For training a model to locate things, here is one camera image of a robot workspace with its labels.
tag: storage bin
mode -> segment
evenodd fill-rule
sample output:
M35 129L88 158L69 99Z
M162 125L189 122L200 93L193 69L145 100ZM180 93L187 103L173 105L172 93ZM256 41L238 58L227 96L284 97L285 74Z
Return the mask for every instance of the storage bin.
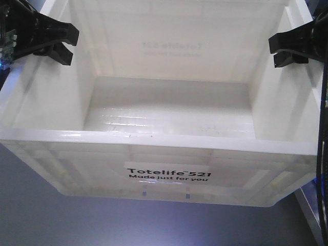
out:
M72 66L16 61L1 143L61 193L268 207L315 177L321 66L275 69L303 0L46 0Z

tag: gray floor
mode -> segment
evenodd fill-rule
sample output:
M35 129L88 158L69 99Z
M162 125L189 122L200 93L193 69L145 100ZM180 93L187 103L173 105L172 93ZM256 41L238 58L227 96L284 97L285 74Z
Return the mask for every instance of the gray floor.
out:
M0 245L316 245L291 195L272 208L69 197L0 146Z

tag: cable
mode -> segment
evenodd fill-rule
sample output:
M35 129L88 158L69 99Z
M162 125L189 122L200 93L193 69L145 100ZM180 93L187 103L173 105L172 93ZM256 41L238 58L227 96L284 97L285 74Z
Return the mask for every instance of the cable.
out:
M5 5L0 6L0 46L5 44L6 15Z
M325 128L325 104L327 96L327 83L328 83L328 63L324 63L323 79L322 79L322 92L321 92L321 105L320 105L320 123L319 123L319 140L318 140L318 155L317 155L317 201L318 212L320 219L320 227L323 238L323 243L328 245L327 226L323 208L328 205L328 145L324 146L324 128Z

